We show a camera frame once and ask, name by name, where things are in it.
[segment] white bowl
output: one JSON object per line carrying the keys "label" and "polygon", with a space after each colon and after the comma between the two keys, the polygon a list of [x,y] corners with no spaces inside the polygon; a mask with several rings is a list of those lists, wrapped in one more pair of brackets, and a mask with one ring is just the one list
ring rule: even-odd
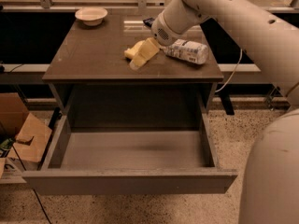
{"label": "white bowl", "polygon": [[107,10],[101,7],[84,7],[78,10],[75,17],[88,26],[97,26],[102,23]]}

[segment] drawer front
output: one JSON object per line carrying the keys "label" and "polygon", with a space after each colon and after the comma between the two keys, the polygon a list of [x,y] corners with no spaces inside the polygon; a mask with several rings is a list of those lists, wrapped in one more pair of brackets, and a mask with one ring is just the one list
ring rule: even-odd
{"label": "drawer front", "polygon": [[23,178],[42,195],[224,193],[234,171],[25,172]]}

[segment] terrazzo floor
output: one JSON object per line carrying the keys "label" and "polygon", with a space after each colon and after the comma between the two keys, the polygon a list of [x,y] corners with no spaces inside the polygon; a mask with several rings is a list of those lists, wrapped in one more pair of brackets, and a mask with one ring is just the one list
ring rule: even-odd
{"label": "terrazzo floor", "polygon": [[[51,223],[236,224],[250,149],[263,128],[286,111],[271,111],[264,104],[234,106],[234,116],[227,116],[217,105],[209,113],[220,167],[238,171],[225,194],[41,196]],[[43,116],[40,111],[34,114]],[[0,186],[0,223],[48,221],[33,191],[25,184],[15,184]]]}

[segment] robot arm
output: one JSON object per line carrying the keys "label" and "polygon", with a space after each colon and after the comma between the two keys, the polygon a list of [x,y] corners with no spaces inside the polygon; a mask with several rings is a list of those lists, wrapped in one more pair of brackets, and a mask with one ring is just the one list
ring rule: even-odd
{"label": "robot arm", "polygon": [[299,107],[299,30],[247,0],[173,0],[152,32],[169,46],[207,17],[218,22],[293,108]]}
{"label": "robot arm", "polygon": [[[259,66],[263,75],[299,107],[299,30],[246,0],[173,0],[152,24],[171,45],[209,16]],[[266,128],[244,173],[240,224],[298,223],[299,109]]]}

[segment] sponge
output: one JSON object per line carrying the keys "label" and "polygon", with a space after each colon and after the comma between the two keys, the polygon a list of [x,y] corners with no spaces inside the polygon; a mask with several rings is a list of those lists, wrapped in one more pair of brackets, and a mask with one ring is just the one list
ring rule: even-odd
{"label": "sponge", "polygon": [[160,50],[160,45],[153,37],[147,38],[138,49],[133,59],[130,62],[130,67],[137,70],[149,61]]}
{"label": "sponge", "polygon": [[138,50],[140,49],[141,45],[144,43],[144,40],[138,41],[131,49],[127,49],[124,51],[124,57],[132,60],[134,56],[137,54]]}

